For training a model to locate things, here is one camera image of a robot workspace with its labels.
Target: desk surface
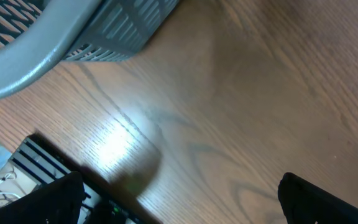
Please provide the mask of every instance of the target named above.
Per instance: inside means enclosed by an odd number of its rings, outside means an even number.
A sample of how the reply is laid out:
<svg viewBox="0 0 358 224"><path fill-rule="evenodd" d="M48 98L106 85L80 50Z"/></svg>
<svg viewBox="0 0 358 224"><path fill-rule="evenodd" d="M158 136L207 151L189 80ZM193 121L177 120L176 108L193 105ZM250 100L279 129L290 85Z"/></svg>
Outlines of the desk surface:
<svg viewBox="0 0 358 224"><path fill-rule="evenodd" d="M358 1L184 0L122 63L62 62L0 100L164 223L285 223L285 172L358 207Z"/></svg>

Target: wooden desk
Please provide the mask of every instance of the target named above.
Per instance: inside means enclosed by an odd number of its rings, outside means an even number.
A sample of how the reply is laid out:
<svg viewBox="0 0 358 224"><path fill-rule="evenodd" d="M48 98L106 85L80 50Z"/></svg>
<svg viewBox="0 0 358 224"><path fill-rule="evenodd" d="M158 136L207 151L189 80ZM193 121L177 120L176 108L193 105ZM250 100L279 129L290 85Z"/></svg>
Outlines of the wooden desk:
<svg viewBox="0 0 358 224"><path fill-rule="evenodd" d="M0 100L6 147L34 131L164 223L285 223L288 171L358 207L358 1L184 0L135 58Z"/></svg>

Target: black electronic device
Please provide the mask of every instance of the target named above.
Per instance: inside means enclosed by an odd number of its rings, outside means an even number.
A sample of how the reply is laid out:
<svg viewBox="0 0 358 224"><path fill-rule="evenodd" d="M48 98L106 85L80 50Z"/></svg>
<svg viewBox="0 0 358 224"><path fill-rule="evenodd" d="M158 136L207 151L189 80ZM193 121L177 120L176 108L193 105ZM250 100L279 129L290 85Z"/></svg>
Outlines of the black electronic device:
<svg viewBox="0 0 358 224"><path fill-rule="evenodd" d="M288 224L358 224L358 208L292 173L278 186Z"/></svg>
<svg viewBox="0 0 358 224"><path fill-rule="evenodd" d="M27 137L9 160L37 183L37 189L0 208L1 224L145 223L39 135Z"/></svg>
<svg viewBox="0 0 358 224"><path fill-rule="evenodd" d="M0 208L0 224L145 223L38 135L27 137L10 161L38 187ZM292 173L283 176L278 199L288 224L358 224L358 208Z"/></svg>

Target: gray plastic basket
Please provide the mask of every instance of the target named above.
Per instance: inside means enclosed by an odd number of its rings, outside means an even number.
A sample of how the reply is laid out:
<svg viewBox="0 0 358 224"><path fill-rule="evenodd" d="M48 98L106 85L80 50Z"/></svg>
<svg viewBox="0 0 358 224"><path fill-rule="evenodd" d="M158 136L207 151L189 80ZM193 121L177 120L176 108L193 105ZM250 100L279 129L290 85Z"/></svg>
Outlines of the gray plastic basket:
<svg viewBox="0 0 358 224"><path fill-rule="evenodd" d="M116 62L142 49L178 0L0 0L0 98L60 60Z"/></svg>
<svg viewBox="0 0 358 224"><path fill-rule="evenodd" d="M120 61L144 46L177 0L106 1L65 60Z"/></svg>

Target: wood grain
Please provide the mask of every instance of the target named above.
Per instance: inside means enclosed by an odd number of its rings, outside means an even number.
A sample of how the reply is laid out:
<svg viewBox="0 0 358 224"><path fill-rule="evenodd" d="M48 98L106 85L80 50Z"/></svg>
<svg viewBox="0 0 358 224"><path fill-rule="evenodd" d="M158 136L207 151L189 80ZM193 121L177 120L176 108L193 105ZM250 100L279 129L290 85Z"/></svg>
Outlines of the wood grain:
<svg viewBox="0 0 358 224"><path fill-rule="evenodd" d="M358 1L184 0L136 57L0 100L6 147L34 131L164 223L286 223L285 172L358 207Z"/></svg>

